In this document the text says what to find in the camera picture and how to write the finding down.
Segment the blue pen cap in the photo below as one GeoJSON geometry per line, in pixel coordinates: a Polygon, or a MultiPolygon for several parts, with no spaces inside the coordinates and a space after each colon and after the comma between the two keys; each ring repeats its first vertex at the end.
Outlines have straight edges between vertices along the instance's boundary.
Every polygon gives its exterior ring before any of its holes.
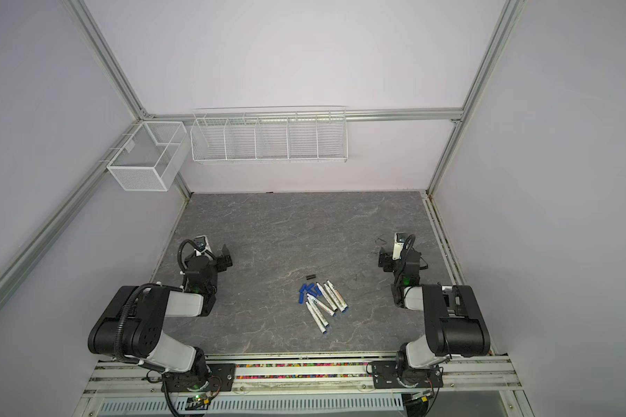
{"type": "Polygon", "coordinates": [[[298,303],[299,304],[303,304],[304,303],[304,297],[305,297],[306,290],[307,290],[307,285],[303,284],[302,287],[299,290],[299,298],[298,298],[298,303]]]}
{"type": "Polygon", "coordinates": [[[316,291],[316,284],[315,283],[311,283],[308,287],[307,287],[307,292],[311,295],[313,295],[314,297],[318,296],[318,292],[316,291]]]}

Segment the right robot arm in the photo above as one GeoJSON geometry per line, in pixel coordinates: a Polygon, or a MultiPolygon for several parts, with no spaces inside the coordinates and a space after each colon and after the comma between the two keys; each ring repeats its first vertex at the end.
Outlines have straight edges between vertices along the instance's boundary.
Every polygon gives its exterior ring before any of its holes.
{"type": "Polygon", "coordinates": [[[445,361],[490,354],[490,333],[473,289],[420,283],[419,273],[426,269],[420,261],[417,251],[403,250],[398,258],[385,250],[378,255],[378,267],[394,276],[395,305],[424,319],[424,334],[396,354],[395,379],[405,387],[438,387],[445,361]]]}

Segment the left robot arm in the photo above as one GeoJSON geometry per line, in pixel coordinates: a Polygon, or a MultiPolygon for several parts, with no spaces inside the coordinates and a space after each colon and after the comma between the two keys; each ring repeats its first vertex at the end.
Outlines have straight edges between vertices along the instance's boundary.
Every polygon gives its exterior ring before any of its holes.
{"type": "Polygon", "coordinates": [[[88,349],[163,375],[169,392],[211,388],[214,376],[203,349],[179,342],[163,330],[167,318],[208,316],[216,301],[218,275],[233,266],[222,246],[216,255],[206,236],[179,244],[177,263],[183,277],[178,286],[146,283],[123,286],[90,330],[88,349]]]}

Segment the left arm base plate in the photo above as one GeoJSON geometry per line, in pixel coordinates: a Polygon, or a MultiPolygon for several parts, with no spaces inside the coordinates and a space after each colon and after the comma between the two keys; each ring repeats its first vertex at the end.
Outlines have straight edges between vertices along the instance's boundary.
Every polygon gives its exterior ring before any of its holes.
{"type": "Polygon", "coordinates": [[[235,380],[236,364],[231,362],[212,363],[202,376],[192,371],[165,373],[162,381],[170,393],[229,392],[235,380]]]}

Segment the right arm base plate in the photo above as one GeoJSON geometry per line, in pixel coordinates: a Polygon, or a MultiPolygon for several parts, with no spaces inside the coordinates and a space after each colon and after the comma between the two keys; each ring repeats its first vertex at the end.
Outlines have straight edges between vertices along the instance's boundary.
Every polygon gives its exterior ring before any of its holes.
{"type": "Polygon", "coordinates": [[[396,360],[371,361],[365,370],[375,389],[439,389],[443,387],[443,371],[439,367],[417,369],[396,360]]]}

